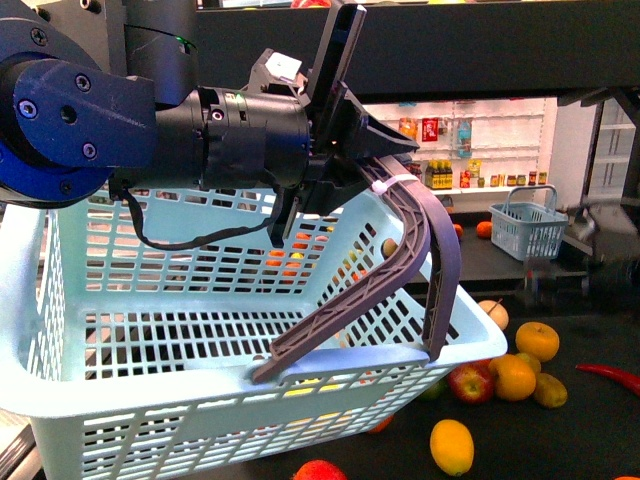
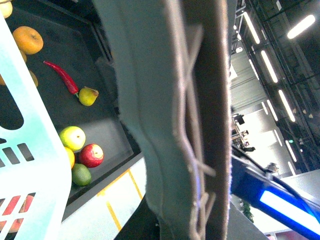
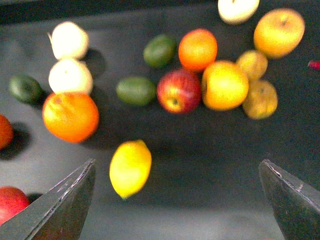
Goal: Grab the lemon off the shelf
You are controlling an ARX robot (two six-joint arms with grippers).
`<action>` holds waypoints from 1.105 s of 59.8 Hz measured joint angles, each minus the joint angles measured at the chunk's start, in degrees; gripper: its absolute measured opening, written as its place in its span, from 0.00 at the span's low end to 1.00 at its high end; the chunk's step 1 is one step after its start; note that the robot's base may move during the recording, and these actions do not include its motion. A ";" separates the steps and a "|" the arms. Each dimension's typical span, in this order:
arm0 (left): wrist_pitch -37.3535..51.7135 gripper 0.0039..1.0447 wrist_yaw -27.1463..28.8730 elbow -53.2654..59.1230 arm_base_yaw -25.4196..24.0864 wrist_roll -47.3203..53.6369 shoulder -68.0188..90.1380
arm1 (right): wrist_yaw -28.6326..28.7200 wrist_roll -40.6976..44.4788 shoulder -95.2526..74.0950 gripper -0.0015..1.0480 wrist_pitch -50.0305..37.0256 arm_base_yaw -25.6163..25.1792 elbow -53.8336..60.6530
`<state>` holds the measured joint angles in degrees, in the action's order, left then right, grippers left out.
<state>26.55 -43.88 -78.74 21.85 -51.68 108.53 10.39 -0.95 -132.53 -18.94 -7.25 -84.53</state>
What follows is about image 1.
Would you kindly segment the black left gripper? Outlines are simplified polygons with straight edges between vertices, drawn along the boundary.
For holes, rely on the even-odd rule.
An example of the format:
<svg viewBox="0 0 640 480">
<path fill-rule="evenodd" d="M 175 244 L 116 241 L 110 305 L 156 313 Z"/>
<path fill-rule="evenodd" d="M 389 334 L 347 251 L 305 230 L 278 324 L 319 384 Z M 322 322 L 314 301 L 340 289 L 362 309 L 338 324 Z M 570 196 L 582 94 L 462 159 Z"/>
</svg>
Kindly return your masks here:
<svg viewBox="0 0 640 480">
<path fill-rule="evenodd" d="M 412 138 L 370 115 L 343 82 L 311 117 L 311 153 L 297 185 L 276 195 L 267 231 L 271 244 L 282 247 L 299 213 L 326 216 L 367 188 L 360 168 L 371 158 L 415 152 Z"/>
</svg>

